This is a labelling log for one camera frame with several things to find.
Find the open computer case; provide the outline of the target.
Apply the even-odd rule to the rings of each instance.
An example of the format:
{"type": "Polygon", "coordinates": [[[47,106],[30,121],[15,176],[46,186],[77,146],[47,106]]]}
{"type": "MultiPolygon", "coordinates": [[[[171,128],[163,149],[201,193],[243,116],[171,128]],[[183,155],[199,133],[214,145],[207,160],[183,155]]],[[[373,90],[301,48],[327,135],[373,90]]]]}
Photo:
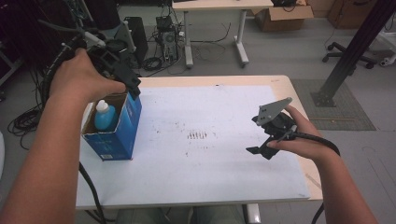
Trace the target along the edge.
{"type": "Polygon", "coordinates": [[[177,30],[170,16],[156,18],[157,31],[163,58],[168,63],[178,60],[177,30]]]}

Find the open cardboard box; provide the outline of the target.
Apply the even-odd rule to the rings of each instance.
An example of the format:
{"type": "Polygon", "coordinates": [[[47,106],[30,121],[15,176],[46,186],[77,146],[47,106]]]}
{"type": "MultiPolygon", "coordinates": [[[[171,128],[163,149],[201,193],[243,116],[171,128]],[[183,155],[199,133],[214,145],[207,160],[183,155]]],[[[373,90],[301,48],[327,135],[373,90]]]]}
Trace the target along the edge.
{"type": "Polygon", "coordinates": [[[300,30],[306,19],[314,17],[312,7],[269,7],[254,10],[254,20],[265,33],[300,30]]]}

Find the black office chair base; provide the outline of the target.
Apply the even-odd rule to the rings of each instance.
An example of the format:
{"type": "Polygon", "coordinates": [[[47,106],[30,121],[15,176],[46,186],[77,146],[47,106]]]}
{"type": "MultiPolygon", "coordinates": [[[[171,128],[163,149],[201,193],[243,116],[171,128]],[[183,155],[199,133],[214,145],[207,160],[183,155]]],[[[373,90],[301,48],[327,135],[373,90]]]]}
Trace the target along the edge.
{"type": "Polygon", "coordinates": [[[326,63],[330,58],[339,57],[341,58],[344,54],[346,54],[349,58],[354,58],[357,62],[364,62],[366,69],[373,69],[377,64],[377,60],[369,58],[364,55],[357,56],[354,53],[349,53],[347,51],[347,47],[340,45],[337,42],[332,42],[329,46],[326,47],[328,53],[322,58],[322,61],[326,63]]]}

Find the black computer tower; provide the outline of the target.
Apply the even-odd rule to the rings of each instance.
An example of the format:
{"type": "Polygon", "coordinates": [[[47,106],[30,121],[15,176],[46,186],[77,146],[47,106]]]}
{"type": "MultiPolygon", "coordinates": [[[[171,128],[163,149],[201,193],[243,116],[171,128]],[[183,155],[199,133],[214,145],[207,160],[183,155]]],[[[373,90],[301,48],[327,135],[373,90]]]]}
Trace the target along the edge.
{"type": "Polygon", "coordinates": [[[134,56],[138,65],[141,66],[149,50],[143,20],[141,17],[126,17],[125,20],[128,22],[132,40],[136,46],[134,56]]]}

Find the grey floor mat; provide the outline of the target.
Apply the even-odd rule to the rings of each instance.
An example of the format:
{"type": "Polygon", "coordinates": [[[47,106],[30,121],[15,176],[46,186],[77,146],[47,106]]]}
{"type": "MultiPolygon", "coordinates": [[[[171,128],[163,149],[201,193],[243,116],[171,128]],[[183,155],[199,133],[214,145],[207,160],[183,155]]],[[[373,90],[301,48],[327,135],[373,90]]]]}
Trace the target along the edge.
{"type": "Polygon", "coordinates": [[[317,106],[312,93],[318,92],[324,79],[293,79],[291,81],[304,111],[320,130],[328,131],[375,131],[359,102],[347,84],[342,84],[332,98],[333,106],[317,106]]]}

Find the dark curtain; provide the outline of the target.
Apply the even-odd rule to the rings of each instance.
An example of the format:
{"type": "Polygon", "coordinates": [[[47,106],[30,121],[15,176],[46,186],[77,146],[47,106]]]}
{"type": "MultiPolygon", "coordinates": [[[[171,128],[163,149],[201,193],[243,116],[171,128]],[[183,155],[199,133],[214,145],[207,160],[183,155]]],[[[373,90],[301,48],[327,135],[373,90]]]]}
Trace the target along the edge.
{"type": "Polygon", "coordinates": [[[78,34],[66,1],[0,0],[0,31],[38,72],[46,73],[61,44],[78,34]]]}

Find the white-legged background table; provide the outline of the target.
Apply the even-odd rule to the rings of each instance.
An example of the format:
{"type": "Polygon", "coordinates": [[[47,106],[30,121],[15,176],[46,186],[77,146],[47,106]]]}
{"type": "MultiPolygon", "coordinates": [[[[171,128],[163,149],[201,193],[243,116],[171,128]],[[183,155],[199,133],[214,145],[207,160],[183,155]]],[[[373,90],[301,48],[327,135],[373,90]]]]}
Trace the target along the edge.
{"type": "Polygon", "coordinates": [[[250,9],[261,10],[272,7],[272,0],[188,0],[176,2],[172,0],[174,11],[183,13],[183,23],[185,32],[184,55],[185,64],[188,69],[193,68],[193,56],[191,48],[191,39],[189,31],[189,13],[191,11],[208,11],[208,10],[239,10],[239,25],[237,35],[234,37],[234,43],[239,54],[241,66],[249,64],[249,59],[243,45],[243,33],[245,29],[246,16],[250,9]]]}

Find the blue cardboard box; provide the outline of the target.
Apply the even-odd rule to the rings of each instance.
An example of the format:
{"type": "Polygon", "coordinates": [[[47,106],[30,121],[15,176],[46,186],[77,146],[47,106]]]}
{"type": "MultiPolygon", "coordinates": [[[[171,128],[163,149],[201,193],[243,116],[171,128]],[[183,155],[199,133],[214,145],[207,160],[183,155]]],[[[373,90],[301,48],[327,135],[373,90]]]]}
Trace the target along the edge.
{"type": "Polygon", "coordinates": [[[142,105],[140,98],[135,100],[129,92],[108,95],[104,99],[113,105],[118,115],[118,122],[113,132],[99,132],[94,126],[96,105],[82,127],[82,137],[103,161],[130,160],[133,157],[134,141],[140,120],[142,105]]]}

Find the person's left hand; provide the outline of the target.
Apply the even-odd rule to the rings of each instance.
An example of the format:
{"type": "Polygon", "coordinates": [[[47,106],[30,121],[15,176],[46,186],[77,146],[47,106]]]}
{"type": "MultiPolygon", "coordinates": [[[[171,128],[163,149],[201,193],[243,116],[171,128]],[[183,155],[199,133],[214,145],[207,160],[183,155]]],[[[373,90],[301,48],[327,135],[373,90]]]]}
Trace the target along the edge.
{"type": "Polygon", "coordinates": [[[102,77],[92,65],[85,49],[77,49],[75,56],[64,61],[50,84],[50,102],[87,105],[112,93],[123,93],[123,83],[102,77]]]}

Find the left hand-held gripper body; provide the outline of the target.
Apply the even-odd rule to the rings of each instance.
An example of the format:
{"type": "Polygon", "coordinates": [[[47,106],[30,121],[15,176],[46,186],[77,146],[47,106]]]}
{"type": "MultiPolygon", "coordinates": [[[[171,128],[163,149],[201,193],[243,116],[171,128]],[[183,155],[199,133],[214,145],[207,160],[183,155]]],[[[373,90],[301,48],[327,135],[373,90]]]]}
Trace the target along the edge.
{"type": "Polygon", "coordinates": [[[135,50],[128,22],[122,21],[112,39],[107,39],[103,47],[90,47],[88,54],[102,76],[120,82],[137,82],[138,78],[131,66],[135,50]]]}

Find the blue bottle with white cap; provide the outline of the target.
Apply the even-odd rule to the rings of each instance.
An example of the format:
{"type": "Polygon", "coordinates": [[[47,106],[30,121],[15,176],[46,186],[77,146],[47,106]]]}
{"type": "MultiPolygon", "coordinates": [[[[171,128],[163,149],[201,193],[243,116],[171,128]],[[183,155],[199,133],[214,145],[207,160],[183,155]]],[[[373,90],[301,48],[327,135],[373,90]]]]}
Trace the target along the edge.
{"type": "Polygon", "coordinates": [[[113,132],[117,126],[118,115],[113,105],[100,100],[96,107],[94,126],[99,132],[113,132]]]}

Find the closed cardboard box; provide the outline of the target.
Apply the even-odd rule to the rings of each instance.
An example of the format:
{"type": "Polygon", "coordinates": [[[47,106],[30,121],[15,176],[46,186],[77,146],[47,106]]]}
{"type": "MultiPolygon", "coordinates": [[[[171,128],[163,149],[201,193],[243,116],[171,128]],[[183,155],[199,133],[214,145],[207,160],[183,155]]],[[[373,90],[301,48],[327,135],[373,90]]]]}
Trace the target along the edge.
{"type": "Polygon", "coordinates": [[[336,29],[358,29],[377,0],[335,0],[328,15],[336,29]]]}

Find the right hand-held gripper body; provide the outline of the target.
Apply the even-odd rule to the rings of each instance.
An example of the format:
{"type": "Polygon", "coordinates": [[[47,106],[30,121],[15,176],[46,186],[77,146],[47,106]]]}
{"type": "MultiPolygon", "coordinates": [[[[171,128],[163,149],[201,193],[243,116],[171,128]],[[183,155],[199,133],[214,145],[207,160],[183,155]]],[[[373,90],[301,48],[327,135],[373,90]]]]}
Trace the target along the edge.
{"type": "Polygon", "coordinates": [[[264,132],[277,141],[293,140],[297,129],[296,122],[283,112],[292,102],[291,97],[259,106],[259,113],[252,121],[264,129],[264,132]]]}

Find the black metal beam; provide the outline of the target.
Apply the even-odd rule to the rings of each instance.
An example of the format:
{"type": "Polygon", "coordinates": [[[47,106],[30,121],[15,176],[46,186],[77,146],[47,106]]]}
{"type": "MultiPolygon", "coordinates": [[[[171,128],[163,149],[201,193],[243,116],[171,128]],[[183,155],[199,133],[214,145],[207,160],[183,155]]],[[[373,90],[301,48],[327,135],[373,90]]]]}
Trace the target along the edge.
{"type": "MultiPolygon", "coordinates": [[[[392,14],[396,12],[396,0],[377,0],[357,33],[354,35],[347,51],[357,56],[363,55],[385,26],[392,14]]],[[[332,99],[338,89],[354,70],[357,61],[344,54],[318,92],[311,92],[313,103],[318,107],[334,107],[332,99]]]]}

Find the clear plastic strip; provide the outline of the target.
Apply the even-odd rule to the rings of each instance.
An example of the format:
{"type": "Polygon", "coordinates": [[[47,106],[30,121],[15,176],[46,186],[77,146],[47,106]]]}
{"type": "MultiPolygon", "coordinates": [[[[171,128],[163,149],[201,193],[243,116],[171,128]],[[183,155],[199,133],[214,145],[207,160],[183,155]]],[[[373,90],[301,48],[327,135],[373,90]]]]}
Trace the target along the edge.
{"type": "Polygon", "coordinates": [[[321,189],[320,183],[319,183],[314,177],[312,177],[312,176],[309,175],[309,174],[305,174],[305,177],[306,177],[307,179],[309,179],[318,189],[321,189]]]}

